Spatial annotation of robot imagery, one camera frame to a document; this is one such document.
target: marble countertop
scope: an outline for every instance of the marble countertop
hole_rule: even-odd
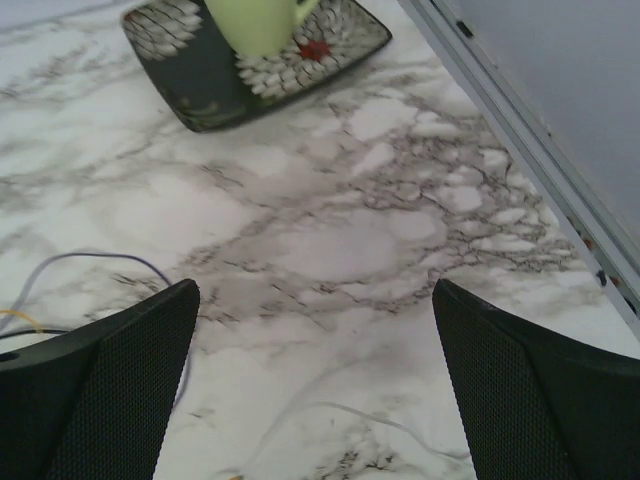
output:
[[[187,131],[164,104],[120,31],[122,5],[0,35],[1,304],[44,258],[78,249],[139,255],[200,285],[193,381],[157,480],[241,465],[312,381],[308,401],[386,416],[433,448],[465,452],[431,308],[442,276],[640,357],[411,20],[395,2],[363,3],[393,31],[389,47],[317,94],[218,134]],[[125,261],[67,260],[26,309],[79,326],[161,288]],[[473,478],[402,432],[332,410],[297,414],[250,473]]]

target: red flower center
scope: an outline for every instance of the red flower center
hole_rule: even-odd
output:
[[[300,45],[300,56],[308,60],[315,60],[319,62],[327,55],[331,55],[329,44],[327,42],[312,42],[309,41],[307,45]]]

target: green mug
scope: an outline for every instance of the green mug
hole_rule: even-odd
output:
[[[236,52],[275,55],[320,0],[205,0],[220,32]]]

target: yellow wire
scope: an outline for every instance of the yellow wire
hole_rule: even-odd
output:
[[[42,328],[42,325],[40,325],[36,320],[31,318],[26,313],[18,312],[17,310],[0,310],[0,315],[13,315],[15,317],[20,317],[21,319],[26,320],[31,325],[33,325],[33,328],[35,329],[36,332],[40,334],[44,333],[44,329]]]

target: tray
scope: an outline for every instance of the tray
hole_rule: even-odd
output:
[[[237,126],[287,105],[392,38],[353,0],[323,0],[271,57],[236,54],[204,0],[155,0],[127,12],[121,23],[155,87],[194,132]]]

